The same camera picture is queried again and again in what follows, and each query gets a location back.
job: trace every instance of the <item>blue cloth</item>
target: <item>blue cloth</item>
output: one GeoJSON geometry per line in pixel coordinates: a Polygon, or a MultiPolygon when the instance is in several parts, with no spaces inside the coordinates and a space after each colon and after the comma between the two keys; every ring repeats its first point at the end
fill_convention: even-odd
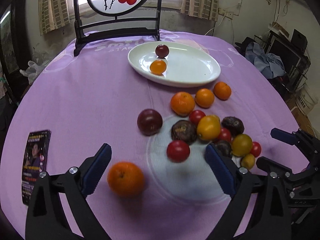
{"type": "Polygon", "coordinates": [[[251,42],[247,46],[245,58],[267,79],[281,77],[285,74],[281,58],[272,53],[265,54],[258,43],[251,42]]]}

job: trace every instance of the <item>round frame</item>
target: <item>round frame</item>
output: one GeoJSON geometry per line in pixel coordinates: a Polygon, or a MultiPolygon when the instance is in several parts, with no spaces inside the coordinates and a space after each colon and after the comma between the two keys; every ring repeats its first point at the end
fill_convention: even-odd
{"type": "Polygon", "coordinates": [[[93,3],[91,2],[91,0],[87,0],[89,6],[92,8],[92,10],[94,10],[96,13],[103,15],[103,16],[111,16],[111,17],[117,17],[117,16],[121,16],[121,15],[126,15],[128,13],[133,12],[134,10],[138,9],[139,7],[141,7],[141,5],[143,5],[147,0],[140,0],[140,2],[138,2],[135,6],[131,7],[130,9],[124,11],[124,12],[120,12],[120,13],[104,13],[99,11],[97,8],[94,7],[93,3]]]}

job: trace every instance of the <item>plastic bucket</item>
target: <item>plastic bucket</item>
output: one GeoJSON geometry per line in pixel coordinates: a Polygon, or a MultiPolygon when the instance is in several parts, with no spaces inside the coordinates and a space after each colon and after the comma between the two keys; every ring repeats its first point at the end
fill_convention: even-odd
{"type": "Polygon", "coordinates": [[[319,99],[310,91],[310,88],[305,83],[296,98],[296,105],[299,110],[307,115],[318,104],[319,99]]]}

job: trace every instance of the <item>white oval plate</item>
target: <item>white oval plate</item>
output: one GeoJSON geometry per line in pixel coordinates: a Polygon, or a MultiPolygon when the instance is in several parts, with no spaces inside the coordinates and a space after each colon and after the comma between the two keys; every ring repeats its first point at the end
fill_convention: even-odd
{"type": "Polygon", "coordinates": [[[128,60],[135,71],[154,82],[172,87],[198,87],[216,80],[221,72],[218,62],[209,54],[188,45],[152,41],[140,44],[129,51],[128,60]],[[150,72],[150,65],[157,59],[155,50],[159,44],[169,48],[165,58],[167,70],[162,76],[150,72]]]}

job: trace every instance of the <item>white plastic bag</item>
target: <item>white plastic bag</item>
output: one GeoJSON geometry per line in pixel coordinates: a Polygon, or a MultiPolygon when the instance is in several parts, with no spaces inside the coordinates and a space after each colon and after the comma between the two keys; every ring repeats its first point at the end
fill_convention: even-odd
{"type": "Polygon", "coordinates": [[[38,66],[35,62],[29,61],[28,68],[26,71],[20,70],[20,73],[25,77],[28,77],[29,85],[32,85],[36,78],[40,75],[40,73],[45,69],[49,60],[45,61],[41,66],[38,66]]]}

